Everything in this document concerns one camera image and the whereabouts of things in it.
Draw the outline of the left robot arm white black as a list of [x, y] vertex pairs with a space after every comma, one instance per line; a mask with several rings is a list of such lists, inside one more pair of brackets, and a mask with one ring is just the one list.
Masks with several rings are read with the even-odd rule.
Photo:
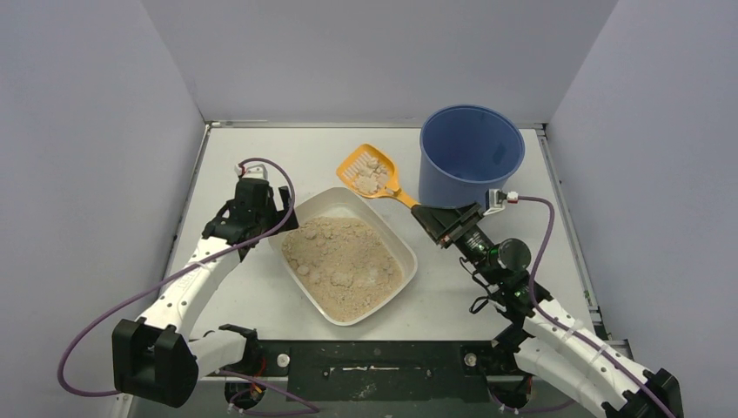
[[225, 324], [191, 335], [200, 314], [260, 240], [298, 227], [287, 187], [274, 190], [260, 175], [245, 175], [209, 221], [179, 277], [135, 320], [121, 320], [112, 339], [117, 391], [179, 408], [198, 381], [248, 357], [255, 330]]

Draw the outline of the blue plastic bucket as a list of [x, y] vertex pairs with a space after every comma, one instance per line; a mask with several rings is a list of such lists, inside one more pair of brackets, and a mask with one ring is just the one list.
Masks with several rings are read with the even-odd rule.
[[502, 189], [522, 165], [520, 130], [501, 113], [459, 104], [433, 113], [419, 134], [421, 204], [490, 206], [488, 193]]

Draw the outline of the orange plastic litter scoop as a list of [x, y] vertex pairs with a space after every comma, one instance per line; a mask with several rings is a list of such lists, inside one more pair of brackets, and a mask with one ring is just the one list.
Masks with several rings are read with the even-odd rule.
[[402, 189], [394, 162], [373, 145], [358, 146], [338, 166], [336, 175], [347, 188], [365, 199], [393, 199], [407, 208], [418, 204]]

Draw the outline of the white plastic litter tray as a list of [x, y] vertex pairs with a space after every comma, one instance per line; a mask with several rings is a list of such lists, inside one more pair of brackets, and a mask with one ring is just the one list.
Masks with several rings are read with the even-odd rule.
[[339, 327], [378, 312], [414, 278], [414, 250], [363, 199], [333, 187], [295, 208], [296, 229], [269, 238], [287, 273]]

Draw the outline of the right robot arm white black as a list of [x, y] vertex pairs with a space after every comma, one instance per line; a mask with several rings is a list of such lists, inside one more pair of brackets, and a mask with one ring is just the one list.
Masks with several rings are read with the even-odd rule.
[[520, 239], [493, 242], [480, 228], [477, 204], [445, 208], [415, 205], [411, 214], [438, 246], [455, 246], [460, 262], [487, 304], [510, 326], [496, 337], [515, 366], [542, 379], [595, 417], [682, 417], [680, 384], [629, 359], [571, 315], [536, 279], [540, 254]]

